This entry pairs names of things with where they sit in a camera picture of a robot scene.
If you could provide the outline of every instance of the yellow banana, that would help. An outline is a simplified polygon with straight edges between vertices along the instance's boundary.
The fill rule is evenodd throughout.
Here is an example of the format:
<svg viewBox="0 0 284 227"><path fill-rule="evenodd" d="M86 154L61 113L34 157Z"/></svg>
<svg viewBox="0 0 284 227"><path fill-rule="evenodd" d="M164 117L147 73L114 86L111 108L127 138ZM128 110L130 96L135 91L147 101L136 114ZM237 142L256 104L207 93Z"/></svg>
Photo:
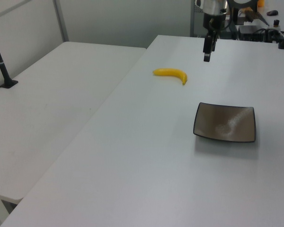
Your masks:
<svg viewBox="0 0 284 227"><path fill-rule="evenodd" d="M182 84L185 85L187 81L187 75L185 72L182 70L177 70L177 69L156 69L152 72L156 76L173 76L173 77L178 77L179 79L182 80Z"/></svg>

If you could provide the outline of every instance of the black cable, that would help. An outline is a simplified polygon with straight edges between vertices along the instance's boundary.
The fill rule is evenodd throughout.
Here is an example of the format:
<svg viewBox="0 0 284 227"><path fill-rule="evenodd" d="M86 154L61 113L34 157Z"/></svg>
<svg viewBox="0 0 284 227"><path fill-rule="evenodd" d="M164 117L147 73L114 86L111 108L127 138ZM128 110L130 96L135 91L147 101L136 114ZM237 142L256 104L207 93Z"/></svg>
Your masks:
<svg viewBox="0 0 284 227"><path fill-rule="evenodd" d="M253 34L255 34L255 33L259 32L259 31L263 32L263 31L266 31L266 29L265 28L260 28L257 31L255 31Z"/></svg>
<svg viewBox="0 0 284 227"><path fill-rule="evenodd" d="M228 21L228 25L222 29L215 29L213 28L212 26L212 19L209 21L209 28L213 31L217 31L217 32L220 32L220 31L223 31L223 30L226 30L230 25L231 25L231 22L232 22L232 7L231 5L229 4L229 0L226 0L227 1L227 4L229 6L229 10L230 10L230 15L229 15L229 21Z"/></svg>

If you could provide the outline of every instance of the orange object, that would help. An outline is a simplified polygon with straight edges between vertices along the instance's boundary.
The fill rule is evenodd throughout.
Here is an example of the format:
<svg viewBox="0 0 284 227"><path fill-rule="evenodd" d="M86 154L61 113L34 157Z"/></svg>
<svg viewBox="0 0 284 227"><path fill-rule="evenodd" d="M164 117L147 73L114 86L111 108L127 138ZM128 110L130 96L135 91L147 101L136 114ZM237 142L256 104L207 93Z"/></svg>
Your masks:
<svg viewBox="0 0 284 227"><path fill-rule="evenodd" d="M259 0L257 1L257 6L258 7L263 7L265 5L265 0Z"/></svg>

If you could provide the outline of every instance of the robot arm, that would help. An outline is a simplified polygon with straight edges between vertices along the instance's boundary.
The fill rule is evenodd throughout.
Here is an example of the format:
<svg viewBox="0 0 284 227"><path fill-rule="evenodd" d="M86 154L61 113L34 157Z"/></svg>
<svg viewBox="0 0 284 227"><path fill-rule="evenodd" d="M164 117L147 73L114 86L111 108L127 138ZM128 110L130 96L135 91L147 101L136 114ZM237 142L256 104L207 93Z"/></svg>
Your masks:
<svg viewBox="0 0 284 227"><path fill-rule="evenodd" d="M196 5L200 6L204 12L203 27L208 30L205 37L203 53L204 61L209 62L212 51L215 49L219 33L226 29L224 21L226 18L227 4L232 8L242 9L257 4L257 0L196 0Z"/></svg>

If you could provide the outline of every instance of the square plate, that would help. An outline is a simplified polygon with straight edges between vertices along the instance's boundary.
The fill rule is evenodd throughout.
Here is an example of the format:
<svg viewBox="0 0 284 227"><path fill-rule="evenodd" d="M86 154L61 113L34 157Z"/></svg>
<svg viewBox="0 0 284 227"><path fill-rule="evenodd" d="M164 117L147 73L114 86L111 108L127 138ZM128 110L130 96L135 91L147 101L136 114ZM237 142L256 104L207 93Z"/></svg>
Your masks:
<svg viewBox="0 0 284 227"><path fill-rule="evenodd" d="M253 107L200 103L195 115L194 135L229 142L254 142L255 110Z"/></svg>

